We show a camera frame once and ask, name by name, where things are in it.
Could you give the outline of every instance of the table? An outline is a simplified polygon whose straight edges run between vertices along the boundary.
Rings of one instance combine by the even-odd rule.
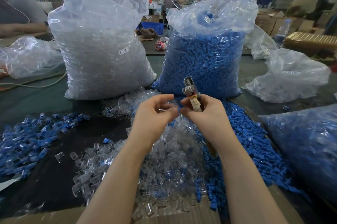
[[[148,54],[148,60],[159,77],[161,66],[164,60],[163,55],[151,55],[155,52],[154,41],[145,41],[143,45]],[[265,74],[267,67],[264,61],[255,61],[251,56],[244,55],[240,61],[239,86],[252,81],[256,76]],[[60,67],[55,73],[64,73],[65,68]],[[58,77],[39,81],[32,85],[40,86],[56,81]],[[13,82],[12,78],[2,79],[2,83]],[[37,205],[45,202],[44,210],[55,211],[68,209],[81,205],[81,199],[74,198],[71,193],[72,177],[74,176],[74,164],[71,161],[57,163],[54,155],[63,151],[69,155],[72,151],[83,151],[86,147],[92,147],[94,142],[101,142],[103,138],[112,138],[115,141],[126,139],[127,127],[130,122],[127,119],[116,120],[100,117],[102,111],[100,101],[76,101],[64,98],[67,89],[67,81],[63,79],[60,83],[45,89],[15,88],[0,93],[0,129],[5,124],[15,124],[24,119],[28,114],[38,115],[39,113],[70,113],[73,111],[90,113],[92,120],[86,124],[82,123],[70,130],[70,133],[50,147],[48,157],[38,163],[27,180],[11,185],[5,191],[0,192],[0,196],[6,197],[6,207],[0,207],[0,217],[12,216],[15,211],[23,207],[27,202]],[[322,86],[317,97],[313,99],[299,99],[287,104],[293,110],[300,109],[302,105],[321,106],[335,103],[333,93],[337,92],[337,74],[331,74],[329,84]],[[247,110],[251,110],[257,115],[282,113],[283,104],[264,103],[258,98],[248,94],[243,90],[242,94],[233,98],[233,101]],[[275,190],[274,196],[281,196],[280,190]],[[305,223],[329,223],[329,219],[334,219],[331,210],[326,207],[318,198],[312,205],[308,204],[298,195],[282,191],[283,195],[290,201],[293,207],[302,217]],[[285,209],[285,216],[294,216],[294,209],[284,206],[285,201],[279,200],[279,206]],[[288,219],[289,223],[298,223],[294,219]]]

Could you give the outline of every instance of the right hand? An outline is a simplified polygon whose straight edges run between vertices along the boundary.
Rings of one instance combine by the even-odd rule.
[[[201,95],[201,103],[204,105],[203,112],[193,111],[189,98],[181,101],[185,106],[180,110],[181,114],[191,120],[199,128],[204,137],[217,149],[222,143],[237,138],[230,125],[222,102],[208,95]]]

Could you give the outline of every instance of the blue crate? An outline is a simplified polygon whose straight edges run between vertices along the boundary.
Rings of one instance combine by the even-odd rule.
[[[152,28],[154,29],[158,35],[164,34],[164,24],[159,22],[150,22],[150,21],[142,21],[141,25],[144,29]]]

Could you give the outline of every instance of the left hand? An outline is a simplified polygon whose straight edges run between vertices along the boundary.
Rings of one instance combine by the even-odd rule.
[[[144,156],[151,151],[152,145],[162,135],[166,125],[178,117],[178,108],[167,103],[173,99],[173,94],[159,94],[139,105],[127,142],[140,150]]]

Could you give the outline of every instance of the water bottle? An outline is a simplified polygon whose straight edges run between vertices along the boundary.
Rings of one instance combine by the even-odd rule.
[[[274,38],[274,41],[278,47],[282,45],[284,39],[287,37],[291,22],[291,19],[286,19],[278,30],[278,33]]]

